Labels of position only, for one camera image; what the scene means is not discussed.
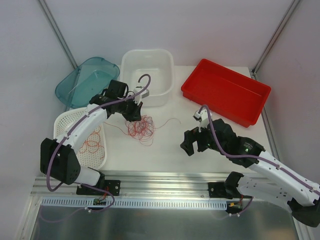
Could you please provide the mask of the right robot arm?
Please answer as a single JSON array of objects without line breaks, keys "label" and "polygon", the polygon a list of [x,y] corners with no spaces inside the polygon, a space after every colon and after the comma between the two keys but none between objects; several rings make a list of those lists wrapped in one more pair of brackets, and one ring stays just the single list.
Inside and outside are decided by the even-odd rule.
[{"label": "right robot arm", "polygon": [[253,139],[237,136],[229,124],[217,119],[207,126],[184,132],[180,147],[188,156],[195,152],[194,143],[198,152],[217,151],[232,163],[272,181],[271,185],[259,183],[243,173],[232,171],[223,184],[229,199],[238,195],[262,199],[289,211],[304,225],[319,226],[320,185],[281,163]]}]

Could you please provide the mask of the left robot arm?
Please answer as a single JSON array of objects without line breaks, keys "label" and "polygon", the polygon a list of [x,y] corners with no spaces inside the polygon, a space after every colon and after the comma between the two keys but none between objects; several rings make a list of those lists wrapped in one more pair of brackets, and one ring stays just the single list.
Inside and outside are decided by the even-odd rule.
[{"label": "left robot arm", "polygon": [[77,153],[89,135],[112,114],[119,113],[129,122],[140,121],[143,94],[149,92],[150,83],[138,83],[129,95],[126,83],[112,80],[101,94],[92,97],[82,116],[67,130],[54,139],[45,138],[42,141],[40,171],[46,176],[49,191],[57,190],[57,187],[50,185],[51,178],[58,180],[60,184],[83,185],[95,195],[104,191],[104,174],[82,166]]}]

